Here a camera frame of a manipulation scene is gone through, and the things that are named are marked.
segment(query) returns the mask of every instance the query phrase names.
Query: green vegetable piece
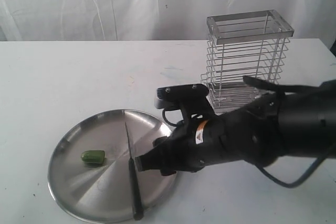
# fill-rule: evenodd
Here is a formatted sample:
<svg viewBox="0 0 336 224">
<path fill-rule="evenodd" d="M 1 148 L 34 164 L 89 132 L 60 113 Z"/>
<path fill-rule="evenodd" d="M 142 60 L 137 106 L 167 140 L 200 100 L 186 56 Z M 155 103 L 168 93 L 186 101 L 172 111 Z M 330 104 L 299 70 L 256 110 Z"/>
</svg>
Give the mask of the green vegetable piece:
<svg viewBox="0 0 336 224">
<path fill-rule="evenodd" d="M 104 163 L 105 151 L 91 150 L 83 152 L 80 156 L 84 163 L 86 164 L 99 164 Z"/>
</svg>

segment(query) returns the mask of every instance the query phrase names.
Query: metal wire basket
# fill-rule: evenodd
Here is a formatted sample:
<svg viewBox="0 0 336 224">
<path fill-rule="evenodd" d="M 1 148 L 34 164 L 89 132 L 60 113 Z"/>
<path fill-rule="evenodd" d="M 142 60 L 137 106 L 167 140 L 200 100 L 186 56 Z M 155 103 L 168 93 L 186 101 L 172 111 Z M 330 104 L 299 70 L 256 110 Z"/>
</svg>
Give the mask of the metal wire basket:
<svg viewBox="0 0 336 224">
<path fill-rule="evenodd" d="M 208 17 L 207 25 L 207 67 L 201 80 L 217 113 L 262 94 L 246 86 L 243 76 L 277 83 L 294 30 L 275 10 Z"/>
</svg>

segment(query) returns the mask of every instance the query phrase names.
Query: warning label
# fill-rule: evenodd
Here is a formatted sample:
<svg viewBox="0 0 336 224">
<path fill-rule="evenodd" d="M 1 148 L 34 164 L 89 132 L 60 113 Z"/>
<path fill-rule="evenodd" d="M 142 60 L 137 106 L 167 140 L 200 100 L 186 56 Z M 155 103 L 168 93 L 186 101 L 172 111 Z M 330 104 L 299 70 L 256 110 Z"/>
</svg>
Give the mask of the warning label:
<svg viewBox="0 0 336 224">
<path fill-rule="evenodd" d="M 207 122 L 208 122 L 208 120 L 203 121 L 197 127 L 197 131 L 196 131 L 196 135 L 195 135 L 195 142 L 196 142 L 196 144 L 203 143 L 203 129 L 204 129 L 204 126 L 206 125 Z"/>
</svg>

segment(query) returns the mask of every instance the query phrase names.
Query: white curtain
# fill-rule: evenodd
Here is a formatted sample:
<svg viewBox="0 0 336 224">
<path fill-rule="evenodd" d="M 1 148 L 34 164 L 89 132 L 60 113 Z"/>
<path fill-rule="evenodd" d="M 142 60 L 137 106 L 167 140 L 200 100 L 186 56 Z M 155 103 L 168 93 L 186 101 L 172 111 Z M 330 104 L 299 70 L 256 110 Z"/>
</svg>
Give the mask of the white curtain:
<svg viewBox="0 0 336 224">
<path fill-rule="evenodd" d="M 206 17 L 275 9 L 297 38 L 336 38 L 335 0 L 0 0 L 7 40 L 205 39 Z"/>
</svg>

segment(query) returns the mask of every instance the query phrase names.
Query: white table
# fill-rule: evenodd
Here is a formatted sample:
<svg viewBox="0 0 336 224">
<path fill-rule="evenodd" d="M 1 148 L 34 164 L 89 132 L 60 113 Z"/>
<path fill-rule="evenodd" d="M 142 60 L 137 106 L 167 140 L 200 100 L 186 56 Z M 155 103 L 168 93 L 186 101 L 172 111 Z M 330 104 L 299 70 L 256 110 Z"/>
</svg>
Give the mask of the white table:
<svg viewBox="0 0 336 224">
<path fill-rule="evenodd" d="M 106 110 L 160 116 L 155 89 L 199 82 L 205 55 L 205 41 L 0 43 L 0 223 L 81 223 L 58 207 L 47 187 L 58 141 Z M 293 39 L 281 83 L 330 79 L 336 79 L 336 58 L 322 42 Z M 310 163 L 281 158 L 269 170 L 294 180 Z M 336 161 L 297 189 L 235 162 L 183 173 L 173 195 L 141 223 L 336 223 L 335 207 Z"/>
</svg>

